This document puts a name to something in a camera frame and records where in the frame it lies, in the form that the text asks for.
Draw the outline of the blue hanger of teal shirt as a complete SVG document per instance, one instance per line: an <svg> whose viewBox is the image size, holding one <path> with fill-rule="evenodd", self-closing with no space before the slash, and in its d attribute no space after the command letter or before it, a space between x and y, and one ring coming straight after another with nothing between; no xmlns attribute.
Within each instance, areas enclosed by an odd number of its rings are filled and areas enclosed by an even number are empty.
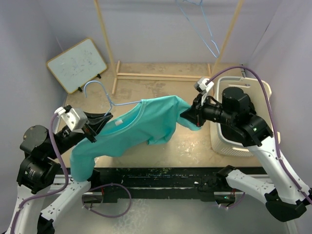
<svg viewBox="0 0 312 234"><path fill-rule="evenodd" d="M108 107L108 110L106 111L106 113L104 114L105 116L108 115L109 112L112 111L112 109L114 107L119 107L119 106L126 106L126 105L134 105L134 104L139 104L139 103L142 103L141 100L138 100L138 101L130 101L130 102L124 102L124 103L114 103L113 100L111 99L108 91L106 90L105 86L103 83L101 83L100 81L98 80L92 80L92 81L88 81L84 87L83 87L83 92L85 94L85 97L87 98L88 97L88 94L87 94L87 87L90 86L91 84L99 84L101 86L101 89L103 90L104 92L104 98L102 98L102 101L104 103L105 106Z"/></svg>

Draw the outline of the teal t shirt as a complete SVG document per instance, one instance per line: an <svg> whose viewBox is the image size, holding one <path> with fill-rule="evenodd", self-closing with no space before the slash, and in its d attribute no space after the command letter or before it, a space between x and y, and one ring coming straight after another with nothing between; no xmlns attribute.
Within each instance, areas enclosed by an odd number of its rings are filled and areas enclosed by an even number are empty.
<svg viewBox="0 0 312 234"><path fill-rule="evenodd" d="M78 182L86 181L93 173L95 158L120 157L133 146L167 143L177 124L198 131L196 124L180 117L190 105L178 96L143 99L133 109L109 121L96 136L94 143L87 139L71 151L71 176Z"/></svg>

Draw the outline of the blue hanger of black shirt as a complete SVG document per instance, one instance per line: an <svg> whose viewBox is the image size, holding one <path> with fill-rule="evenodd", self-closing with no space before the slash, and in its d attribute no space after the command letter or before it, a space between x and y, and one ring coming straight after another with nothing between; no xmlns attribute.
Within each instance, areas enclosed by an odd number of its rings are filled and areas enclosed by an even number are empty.
<svg viewBox="0 0 312 234"><path fill-rule="evenodd" d="M211 30L204 0L175 0L175 4L207 50L214 58L218 58L220 56L220 49Z"/></svg>

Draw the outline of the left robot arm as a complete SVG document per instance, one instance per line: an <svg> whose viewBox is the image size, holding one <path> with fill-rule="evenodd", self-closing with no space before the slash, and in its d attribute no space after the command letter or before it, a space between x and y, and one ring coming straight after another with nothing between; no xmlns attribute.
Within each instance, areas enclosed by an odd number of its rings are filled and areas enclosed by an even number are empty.
<svg viewBox="0 0 312 234"><path fill-rule="evenodd" d="M49 128L30 127L20 149L25 158L17 176L18 195L8 234L53 234L56 222L85 192L100 187L100 173L92 169L83 182L70 181L61 155L83 139L94 143L111 120L111 113L92 114L79 108L60 107Z"/></svg>

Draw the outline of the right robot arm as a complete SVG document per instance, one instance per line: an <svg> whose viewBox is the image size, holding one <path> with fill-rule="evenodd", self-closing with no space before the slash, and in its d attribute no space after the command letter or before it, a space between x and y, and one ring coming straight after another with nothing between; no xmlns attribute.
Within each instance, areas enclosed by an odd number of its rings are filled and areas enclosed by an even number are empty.
<svg viewBox="0 0 312 234"><path fill-rule="evenodd" d="M217 186L223 191L238 189L265 204L270 214L281 222L303 215L312 201L312 189L292 169L278 148L278 141L266 121L256 114L250 97L238 87L222 92L222 101L204 104L199 94L192 106L180 116L198 127L205 121L216 122L228 131L227 138L241 143L252 152L272 183L265 183L227 166L217 174Z"/></svg>

